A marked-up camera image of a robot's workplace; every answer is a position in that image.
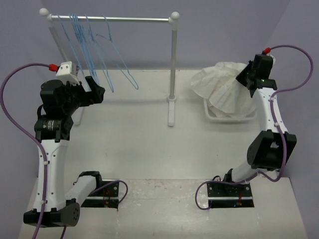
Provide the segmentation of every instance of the white basket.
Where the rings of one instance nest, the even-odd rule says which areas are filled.
[[[240,123],[240,122],[247,122],[250,120],[254,120],[257,116],[256,111],[252,112],[251,114],[247,115],[244,118],[231,118],[231,117],[224,117],[224,118],[219,118],[216,117],[216,115],[209,110],[208,105],[207,105],[207,99],[204,100],[204,109],[205,109],[205,114],[207,118],[209,119],[210,122],[218,122],[218,123]]]

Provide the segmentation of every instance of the purple wall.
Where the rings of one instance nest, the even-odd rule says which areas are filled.
[[[297,146],[288,162],[290,177],[309,239],[319,238],[319,1],[292,0],[267,46],[293,44],[305,49],[313,58],[315,70],[303,88],[283,93],[279,104],[285,125],[297,136]],[[273,51],[277,59],[272,78],[279,88],[300,84],[309,73],[309,61],[293,49]]]
[[[39,15],[39,0],[2,0],[0,7],[0,79],[30,62],[59,63],[61,58]],[[40,84],[54,74],[32,68],[18,73],[5,89],[5,104],[12,116],[30,132],[40,105]],[[37,149],[0,110],[0,238],[17,238],[37,174]]]
[[[290,0],[42,0],[52,14],[169,17],[180,13],[178,67],[206,67],[218,61],[246,61],[267,43]],[[69,56],[73,56],[60,23]],[[110,23],[127,65],[168,67],[171,27],[159,23]],[[93,29],[107,33],[105,23]],[[105,41],[103,45],[112,51]]]

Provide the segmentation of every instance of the red cable connector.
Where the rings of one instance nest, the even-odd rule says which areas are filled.
[[[263,50],[263,54],[267,55],[268,53],[270,53],[271,48],[267,47],[265,50]]]
[[[58,69],[59,67],[57,65],[54,65],[54,64],[49,65],[49,71],[58,72]]]

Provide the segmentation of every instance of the white robotic arm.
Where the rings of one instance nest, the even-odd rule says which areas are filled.
[[[75,226],[83,202],[92,191],[102,186],[99,172],[83,172],[72,189],[67,194],[64,193],[65,155],[73,125],[71,116],[79,107],[101,103],[105,92],[105,89],[98,86],[90,76],[85,79],[91,91],[86,92],[76,74],[76,65],[64,62],[57,70],[57,80],[45,82],[41,86],[40,96],[43,105],[38,109],[38,120],[34,130],[36,139],[46,152],[47,161],[44,162],[42,152],[38,148],[39,178],[33,210],[23,215],[24,223],[29,225],[37,225],[39,212],[44,204],[42,227]],[[44,186],[45,201],[42,195]]]
[[[250,91],[256,104],[257,117],[261,133],[247,150],[247,160],[231,170],[231,181],[241,182],[251,178],[257,171],[279,169],[283,160],[283,146],[276,122],[272,117],[270,102],[273,102],[277,124],[285,135],[287,142],[287,160],[293,151],[297,139],[288,134],[280,115],[277,97],[272,98],[277,90],[276,82],[268,79],[272,69],[273,58],[265,54],[256,55],[247,67],[237,76],[237,80]]]

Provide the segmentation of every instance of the white cloth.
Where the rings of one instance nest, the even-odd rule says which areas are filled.
[[[243,63],[219,62],[194,75],[191,88],[207,99],[216,117],[244,118],[256,109],[247,88],[236,80],[245,67]]]

